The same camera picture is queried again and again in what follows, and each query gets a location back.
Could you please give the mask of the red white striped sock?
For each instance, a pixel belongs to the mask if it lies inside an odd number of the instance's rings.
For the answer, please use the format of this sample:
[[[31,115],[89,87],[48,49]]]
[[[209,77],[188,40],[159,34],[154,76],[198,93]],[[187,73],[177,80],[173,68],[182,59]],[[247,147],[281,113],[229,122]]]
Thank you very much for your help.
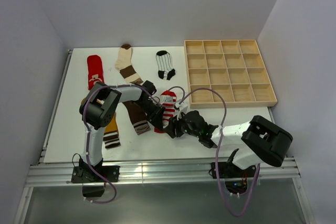
[[[176,103],[176,94],[173,91],[166,90],[161,93],[160,96],[161,104],[164,105],[165,111],[163,113],[162,122],[163,128],[166,128],[169,124],[169,120],[175,114],[175,103]]]

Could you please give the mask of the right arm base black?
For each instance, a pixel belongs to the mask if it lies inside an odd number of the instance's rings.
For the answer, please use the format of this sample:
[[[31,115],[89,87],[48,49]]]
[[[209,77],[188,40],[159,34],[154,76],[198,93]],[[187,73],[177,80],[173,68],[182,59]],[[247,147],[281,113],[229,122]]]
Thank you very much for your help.
[[[225,187],[229,193],[234,195],[243,195],[247,193],[248,190],[248,178],[252,178],[256,172],[256,166],[249,166],[247,169],[240,169],[239,167],[233,164],[233,158],[238,152],[238,148],[235,149],[228,160],[226,162],[218,162],[219,168],[219,177],[221,179],[233,179],[237,178],[237,180],[232,180],[225,182]]]

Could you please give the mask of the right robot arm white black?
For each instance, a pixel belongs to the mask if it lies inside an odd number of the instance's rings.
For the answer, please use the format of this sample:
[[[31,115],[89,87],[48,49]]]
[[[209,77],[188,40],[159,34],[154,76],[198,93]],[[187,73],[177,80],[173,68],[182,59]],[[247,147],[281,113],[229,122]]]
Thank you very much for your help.
[[[264,162],[280,167],[293,141],[292,135],[261,115],[242,124],[220,126],[208,124],[196,110],[182,112],[169,119],[163,129],[171,138],[193,136],[206,148],[240,145],[227,164],[228,173],[240,176],[245,169]]]

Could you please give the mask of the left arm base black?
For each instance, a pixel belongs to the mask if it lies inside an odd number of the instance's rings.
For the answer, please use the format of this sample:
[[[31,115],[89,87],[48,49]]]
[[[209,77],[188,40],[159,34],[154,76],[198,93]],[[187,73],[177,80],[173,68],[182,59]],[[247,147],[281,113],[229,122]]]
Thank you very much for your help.
[[[99,162],[93,169],[93,172],[89,165],[82,159],[82,157],[75,153],[73,158],[78,155],[79,161],[78,165],[74,164],[72,160],[73,171],[71,177],[72,184],[89,184],[89,183],[103,183],[101,186],[82,186],[82,194],[87,199],[96,200],[101,197],[104,192],[106,185],[109,182],[117,182],[119,180],[120,166],[103,166],[102,161]]]

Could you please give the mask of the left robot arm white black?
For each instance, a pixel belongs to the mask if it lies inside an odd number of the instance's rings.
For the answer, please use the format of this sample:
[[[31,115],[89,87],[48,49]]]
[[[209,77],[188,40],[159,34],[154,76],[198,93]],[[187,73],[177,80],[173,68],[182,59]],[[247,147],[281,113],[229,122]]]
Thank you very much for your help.
[[[91,182],[102,176],[102,143],[105,128],[112,121],[118,104],[134,102],[145,113],[146,120],[155,128],[163,129],[165,107],[152,97],[153,83],[136,83],[109,86],[97,81],[81,102],[79,112],[86,128],[85,150],[81,165],[83,175]]]

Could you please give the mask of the dark brown striped sock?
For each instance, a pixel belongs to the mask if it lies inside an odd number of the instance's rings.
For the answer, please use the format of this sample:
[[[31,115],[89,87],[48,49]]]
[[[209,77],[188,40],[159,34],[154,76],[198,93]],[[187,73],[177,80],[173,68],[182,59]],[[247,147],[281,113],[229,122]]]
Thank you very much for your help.
[[[146,119],[146,114],[133,101],[123,102],[129,115],[131,124],[137,135],[150,131],[150,126]]]

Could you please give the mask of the mustard yellow striped sock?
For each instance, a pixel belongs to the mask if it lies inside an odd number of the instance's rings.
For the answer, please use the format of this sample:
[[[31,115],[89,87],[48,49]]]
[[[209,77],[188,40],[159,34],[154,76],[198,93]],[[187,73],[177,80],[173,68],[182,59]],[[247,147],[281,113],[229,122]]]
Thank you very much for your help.
[[[101,127],[96,130],[95,127],[88,122],[88,120],[87,123],[89,125],[89,129],[91,130],[89,147],[102,147],[104,145],[106,150],[111,150],[121,146],[118,125],[116,122],[116,113],[114,113],[112,120],[105,128]]]

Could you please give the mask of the white black pinstripe sock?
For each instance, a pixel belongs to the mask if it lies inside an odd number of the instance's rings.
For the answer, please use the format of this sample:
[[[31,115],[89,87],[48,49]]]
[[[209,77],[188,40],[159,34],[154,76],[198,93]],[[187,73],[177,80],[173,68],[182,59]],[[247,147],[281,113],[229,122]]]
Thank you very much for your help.
[[[155,55],[158,66],[158,76],[162,80],[171,80],[176,72],[173,67],[172,56],[166,50],[160,50]]]

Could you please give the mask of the cream brown striped sock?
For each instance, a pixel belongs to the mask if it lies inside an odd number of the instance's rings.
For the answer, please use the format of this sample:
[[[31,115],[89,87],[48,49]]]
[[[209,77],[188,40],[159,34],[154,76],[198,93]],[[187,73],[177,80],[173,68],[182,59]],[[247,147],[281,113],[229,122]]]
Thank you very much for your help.
[[[132,59],[131,45],[123,44],[119,48],[118,58],[114,66],[119,71],[120,75],[122,75],[126,83],[141,84],[143,80],[132,66],[131,59]]]

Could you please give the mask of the wooden compartment tray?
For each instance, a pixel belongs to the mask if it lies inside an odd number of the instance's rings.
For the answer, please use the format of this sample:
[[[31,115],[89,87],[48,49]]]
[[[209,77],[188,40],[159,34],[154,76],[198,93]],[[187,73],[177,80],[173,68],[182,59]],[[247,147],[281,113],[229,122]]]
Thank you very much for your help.
[[[255,40],[185,40],[184,52],[192,108],[276,105]]]

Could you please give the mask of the aluminium rail frame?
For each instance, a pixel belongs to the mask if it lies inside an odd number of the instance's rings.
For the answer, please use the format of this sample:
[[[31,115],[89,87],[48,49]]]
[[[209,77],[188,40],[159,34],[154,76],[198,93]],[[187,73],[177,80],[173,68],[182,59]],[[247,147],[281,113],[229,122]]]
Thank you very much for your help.
[[[249,195],[246,213],[233,217],[225,208],[217,182],[208,170],[214,153],[206,158],[119,160],[116,195],[109,204],[84,201],[82,184],[71,183],[71,162],[46,163],[52,136],[68,100],[68,86],[79,75],[79,60],[93,53],[91,48],[71,49],[43,150],[28,171],[15,223],[315,223],[303,188],[296,160],[287,157],[280,168],[262,164],[259,179]]]

